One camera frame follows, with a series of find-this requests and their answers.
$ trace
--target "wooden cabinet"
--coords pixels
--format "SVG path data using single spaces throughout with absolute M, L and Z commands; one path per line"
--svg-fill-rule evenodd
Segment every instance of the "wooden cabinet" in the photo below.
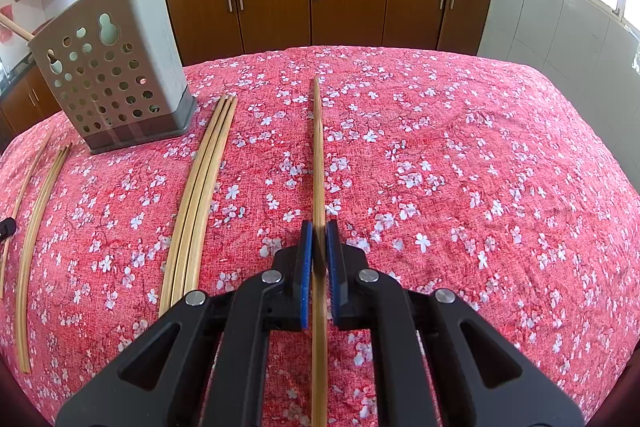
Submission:
M 382 45 L 434 50 L 445 0 L 386 0 Z
M 36 107 L 38 108 L 40 114 L 38 121 L 49 118 L 52 114 L 56 114 L 61 110 L 58 100 L 53 96 L 53 93 L 49 89 L 49 86 L 47 86 L 37 66 L 32 67 L 25 73 L 22 81 L 24 80 L 29 84 L 31 90 L 30 95 L 33 97 Z
M 447 0 L 438 50 L 477 55 L 491 0 Z
M 60 111 L 37 66 L 8 88 L 0 108 L 15 136 Z
M 236 0 L 167 0 L 183 66 L 242 55 Z
M 0 107 L 15 136 L 42 120 L 31 87 L 24 77 L 9 88 Z
M 311 0 L 313 44 L 380 46 L 386 0 Z
M 246 54 L 311 44 L 309 0 L 238 0 Z

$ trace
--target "white flower print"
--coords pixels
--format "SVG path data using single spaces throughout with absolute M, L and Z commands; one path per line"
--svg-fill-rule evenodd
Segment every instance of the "white flower print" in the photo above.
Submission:
M 415 244 L 420 246 L 420 251 L 422 253 L 426 253 L 427 252 L 427 247 L 431 246 L 431 241 L 429 241 L 429 239 L 427 239 L 427 236 L 421 233 L 417 233 L 415 235 Z
M 235 200 L 236 196 L 240 193 L 238 185 L 231 185 L 226 192 L 225 200 Z
M 118 292 L 107 292 L 107 300 L 104 303 L 108 310 L 113 310 L 116 305 L 116 299 L 118 298 Z
M 145 213 L 140 212 L 137 216 L 131 218 L 131 228 L 137 230 L 142 225 L 142 220 L 145 219 Z

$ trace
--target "pink blanket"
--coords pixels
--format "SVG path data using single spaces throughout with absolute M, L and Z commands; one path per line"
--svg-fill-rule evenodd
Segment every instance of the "pink blanket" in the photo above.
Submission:
M 313 47 L 186 68 L 184 137 L 90 156 L 57 114 L 0 160 L 0 211 L 52 139 L 18 215 L 0 304 L 2 355 L 53 419 L 158 315 L 162 270 L 193 155 L 217 97 L 238 110 L 211 203 L 200 287 L 266 269 L 312 209 L 312 77 L 324 105 L 326 211 L 343 240 L 405 288 L 449 287 L 581 407 L 613 387 L 639 338 L 639 197 L 537 71 L 483 58 Z M 14 352 L 18 258 L 38 187 L 72 141 L 31 265 L 32 373 Z M 310 334 L 271 337 L 264 424 L 308 425 Z M 329 334 L 329 418 L 376 425 L 366 332 Z

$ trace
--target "bamboo strip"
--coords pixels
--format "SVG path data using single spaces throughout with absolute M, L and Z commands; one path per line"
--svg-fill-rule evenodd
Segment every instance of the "bamboo strip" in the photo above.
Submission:
M 171 307 L 171 295 L 174 288 L 175 268 L 178 260 L 178 250 L 180 248 L 180 242 L 182 240 L 184 220 L 187 216 L 187 210 L 189 209 L 191 198 L 193 197 L 193 187 L 195 186 L 198 173 L 200 172 L 202 160 L 207 151 L 207 148 L 209 147 L 209 143 L 211 142 L 213 131 L 216 127 L 216 123 L 218 122 L 218 118 L 220 117 L 220 112 L 222 111 L 222 107 L 225 103 L 226 98 L 227 95 L 224 95 L 220 97 L 220 100 L 218 100 L 216 109 L 213 111 L 213 115 L 211 115 L 211 120 L 209 120 L 207 130 L 205 131 L 205 134 L 202 137 L 202 141 L 200 142 L 200 147 L 198 147 L 198 153 L 196 154 L 196 159 L 193 162 L 193 166 L 191 166 L 187 184 L 185 185 L 184 191 L 182 192 L 180 209 L 178 210 L 178 216 L 175 219 L 174 233 L 171 238 L 169 255 L 167 256 L 166 266 L 164 268 L 164 280 L 162 281 L 162 292 L 160 293 L 160 310 L 158 314 L 159 317 L 161 317 Z
M 193 227 L 193 236 L 191 237 L 191 247 L 189 249 L 189 262 L 187 264 L 187 274 L 184 280 L 184 294 L 198 288 L 198 278 L 200 276 L 200 261 L 202 259 L 202 246 L 204 245 L 204 236 L 207 231 L 207 220 L 209 219 L 209 206 L 213 197 L 213 190 L 218 180 L 218 172 L 220 171 L 220 163 L 222 155 L 225 152 L 226 138 L 229 136 L 231 122 L 234 119 L 238 99 L 233 97 L 231 107 L 226 114 L 225 121 L 220 130 L 220 136 L 216 143 L 216 149 L 209 163 L 207 178 L 200 195 L 200 204 L 198 205 L 198 213 Z
M 18 193 L 18 198 L 15 200 L 14 211 L 11 214 L 11 217 L 14 219 L 18 217 L 18 211 L 20 210 L 20 204 L 22 203 L 22 198 L 24 197 L 24 193 L 27 191 L 27 187 L 29 182 L 31 181 L 31 176 L 33 176 L 33 171 L 36 169 L 36 165 L 38 161 L 40 161 L 40 157 L 44 150 L 47 148 L 47 144 L 49 143 L 49 139 L 51 138 L 51 134 L 53 133 L 53 127 L 47 133 L 47 136 L 42 140 L 42 144 L 40 145 L 40 150 L 36 154 L 36 157 L 33 159 L 31 163 L 31 167 L 29 167 L 29 171 L 27 172 L 27 176 L 22 182 L 22 187 L 20 188 L 20 192 Z M 2 261 L 0 262 L 0 299 L 4 296 L 4 268 L 6 267 L 7 256 L 9 256 L 9 246 L 11 245 L 11 237 L 7 237 L 4 240 L 4 248 L 2 250 Z
M 319 79 L 314 77 L 314 267 L 312 281 L 311 337 L 311 427 L 326 427 L 327 341 L 326 341 L 326 252 L 324 243 L 324 142 L 322 98 Z
M 184 282 L 187 274 L 187 265 L 189 261 L 189 251 L 191 248 L 191 237 L 193 236 L 193 227 L 195 224 L 196 214 L 198 212 L 198 202 L 200 201 L 200 195 L 202 194 L 202 188 L 204 187 L 205 180 L 207 178 L 207 171 L 209 171 L 209 164 L 211 157 L 213 156 L 216 148 L 216 143 L 220 137 L 220 130 L 229 107 L 231 106 L 232 97 L 227 97 L 216 122 L 216 126 L 213 129 L 209 146 L 205 151 L 202 159 L 202 165 L 198 172 L 195 185 L 193 187 L 193 194 L 187 209 L 187 215 L 184 220 L 184 229 L 182 230 L 182 237 L 180 238 L 180 247 L 178 248 L 178 261 L 175 267 L 174 274 L 174 286 L 171 291 L 171 306 L 184 297 Z
M 23 373 L 31 372 L 31 364 L 29 361 L 29 346 L 27 341 L 27 293 L 29 286 L 29 276 L 31 269 L 31 261 L 33 259 L 33 250 L 35 248 L 38 230 L 42 222 L 42 216 L 49 198 L 56 184 L 58 175 L 65 164 L 66 157 L 71 150 L 71 145 L 66 146 L 56 156 L 56 160 L 49 169 L 45 183 L 38 194 L 38 199 L 29 220 L 29 226 L 22 245 L 22 254 L 20 256 L 20 271 L 18 272 L 18 289 L 15 304 L 15 330 L 16 330 L 16 350 L 18 355 L 18 368 Z

